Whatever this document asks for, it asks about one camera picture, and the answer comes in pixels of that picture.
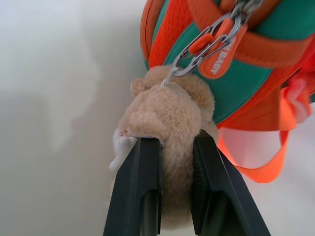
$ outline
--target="fuzzy beige fur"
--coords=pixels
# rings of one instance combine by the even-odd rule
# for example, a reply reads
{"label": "fuzzy beige fur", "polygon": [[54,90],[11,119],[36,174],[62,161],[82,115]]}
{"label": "fuzzy beige fur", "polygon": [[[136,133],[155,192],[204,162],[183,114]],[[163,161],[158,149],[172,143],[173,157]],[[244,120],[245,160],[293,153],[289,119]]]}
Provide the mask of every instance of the fuzzy beige fur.
{"label": "fuzzy beige fur", "polygon": [[174,229],[191,222],[193,140],[201,129],[215,140],[218,131],[212,121],[214,98],[198,77],[186,75],[160,84],[169,66],[148,71],[131,85],[134,101],[118,128],[129,137],[154,137],[162,145],[162,227]]}

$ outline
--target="orange mesh fabric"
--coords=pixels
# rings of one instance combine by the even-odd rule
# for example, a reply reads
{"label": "orange mesh fabric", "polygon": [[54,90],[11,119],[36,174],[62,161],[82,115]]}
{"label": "orange mesh fabric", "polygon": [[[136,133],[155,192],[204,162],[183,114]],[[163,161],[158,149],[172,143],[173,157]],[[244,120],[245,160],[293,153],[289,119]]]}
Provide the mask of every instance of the orange mesh fabric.
{"label": "orange mesh fabric", "polygon": [[163,64],[176,40],[191,22],[186,0],[171,0],[150,53],[150,68]]}

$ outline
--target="metal carabiner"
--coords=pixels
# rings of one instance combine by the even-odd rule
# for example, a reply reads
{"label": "metal carabiner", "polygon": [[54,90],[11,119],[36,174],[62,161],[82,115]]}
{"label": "metal carabiner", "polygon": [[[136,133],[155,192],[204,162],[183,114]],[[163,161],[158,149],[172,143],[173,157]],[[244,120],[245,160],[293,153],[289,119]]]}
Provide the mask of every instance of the metal carabiner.
{"label": "metal carabiner", "polygon": [[[227,35],[223,34],[219,36],[212,44],[210,44],[208,47],[206,47],[198,56],[194,57],[192,61],[194,62],[199,62],[201,63],[204,59],[207,59],[208,57],[212,56],[213,54],[217,53],[218,51],[222,50],[225,48],[227,45],[229,45],[229,42],[226,41]],[[218,43],[223,43],[222,46],[219,48],[215,49],[213,52],[209,53],[208,52],[215,47]]]}
{"label": "metal carabiner", "polygon": [[249,0],[245,3],[244,7],[242,8],[242,12],[246,15],[252,14],[253,11],[258,9],[264,0]]}
{"label": "metal carabiner", "polygon": [[231,29],[230,33],[226,36],[226,39],[224,41],[222,41],[222,43],[230,43],[231,39],[234,38],[237,33],[240,31],[243,23],[242,23],[242,16],[241,15],[237,15],[233,18],[234,20],[234,26]]}
{"label": "metal carabiner", "polygon": [[192,60],[190,61],[189,65],[186,66],[185,68],[183,69],[180,69],[178,67],[178,64],[180,62],[180,60],[182,58],[189,58],[191,57],[191,54],[189,53],[189,47],[194,43],[196,42],[201,36],[203,36],[204,34],[206,33],[210,33],[210,34],[213,34],[214,31],[216,30],[216,28],[226,19],[226,18],[229,18],[231,15],[231,13],[227,13],[223,16],[221,16],[220,18],[218,18],[212,25],[208,26],[207,28],[205,28],[190,44],[188,44],[182,51],[181,53],[179,53],[173,63],[172,63],[172,67],[175,67],[177,68],[177,70],[174,70],[174,76],[177,76],[177,77],[181,77],[181,76],[184,76],[188,73],[190,73],[191,71],[193,71],[200,63],[201,61],[199,61],[199,59],[205,55],[212,47],[214,47],[214,43],[217,43],[216,41],[213,42],[211,45],[208,45],[207,46],[207,51],[203,50],[198,56],[196,57],[193,57]]}

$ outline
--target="metal clip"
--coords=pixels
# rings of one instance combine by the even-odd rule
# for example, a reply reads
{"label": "metal clip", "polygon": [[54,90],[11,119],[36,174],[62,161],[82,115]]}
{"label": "metal clip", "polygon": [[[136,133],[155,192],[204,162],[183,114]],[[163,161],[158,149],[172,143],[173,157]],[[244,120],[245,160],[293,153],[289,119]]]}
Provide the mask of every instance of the metal clip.
{"label": "metal clip", "polygon": [[[229,45],[231,40],[235,37],[235,35],[239,32],[241,26],[242,26],[242,18],[241,15],[236,15],[234,17],[234,26],[229,34],[223,34],[220,37],[218,37],[213,43],[209,44],[199,55],[192,58],[189,65],[184,69],[179,69],[178,64],[182,58],[189,58],[191,57],[191,54],[189,53],[189,47],[196,42],[200,37],[202,37],[206,33],[213,34],[218,26],[221,25],[221,23],[226,19],[231,18],[231,13],[227,13],[223,16],[221,16],[219,19],[217,19],[211,26],[208,26],[206,29],[204,29],[189,45],[187,45],[181,53],[177,55],[177,57],[174,59],[172,66],[174,68],[177,68],[176,72],[174,73],[174,76],[181,77],[184,76],[190,72],[192,72],[197,66],[200,65],[200,63],[212,56],[213,54],[217,53],[218,51],[222,50],[226,46]],[[213,52],[208,53],[213,47],[215,47],[217,44],[221,43],[222,46],[215,49]]]}
{"label": "metal clip", "polygon": [[[260,7],[262,2],[263,0],[239,0],[232,12],[221,16],[211,26],[205,28],[189,45],[187,45],[181,51],[181,53],[177,55],[172,64],[173,75],[181,77],[192,72],[196,67],[201,64],[203,60],[227,47],[230,44],[231,40],[235,37],[235,35],[240,31],[242,25],[247,23],[252,12]],[[229,34],[220,35],[213,43],[209,43],[209,45],[207,45],[206,48],[199,55],[194,56],[187,67],[180,69],[178,67],[180,60],[182,58],[192,57],[192,55],[189,53],[190,46],[206,33],[213,34],[216,28],[219,27],[226,18],[231,18],[234,21],[234,26]],[[219,43],[222,44],[222,46],[209,53],[209,51]]]}

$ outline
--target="carabiner clip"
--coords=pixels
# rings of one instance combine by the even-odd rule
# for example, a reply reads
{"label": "carabiner clip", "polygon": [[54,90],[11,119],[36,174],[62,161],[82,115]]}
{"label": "carabiner clip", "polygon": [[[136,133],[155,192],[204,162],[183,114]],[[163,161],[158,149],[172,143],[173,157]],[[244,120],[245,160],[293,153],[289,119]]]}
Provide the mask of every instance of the carabiner clip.
{"label": "carabiner clip", "polygon": [[[226,13],[225,15],[221,16],[219,19],[217,19],[211,26],[208,26],[205,28],[190,44],[188,44],[182,51],[177,55],[177,57],[174,59],[172,66],[177,68],[177,70],[174,72],[174,76],[181,77],[184,76],[190,72],[192,72],[204,59],[210,57],[211,55],[217,53],[218,51],[222,50],[224,47],[226,47],[232,38],[235,37],[235,35],[239,32],[241,26],[242,26],[242,18],[240,15],[235,16],[234,20],[234,26],[229,34],[223,34],[220,35],[213,43],[209,43],[209,45],[197,56],[194,56],[192,60],[190,61],[189,65],[183,69],[180,69],[178,67],[178,64],[182,58],[189,58],[191,57],[191,54],[189,53],[189,48],[192,44],[194,44],[199,38],[201,38],[203,35],[209,33],[213,34],[215,30],[222,24],[222,22],[226,18],[230,18],[231,13]],[[218,43],[222,43],[223,45],[219,47],[218,49],[215,49],[213,52],[207,54],[213,47],[215,47]]]}

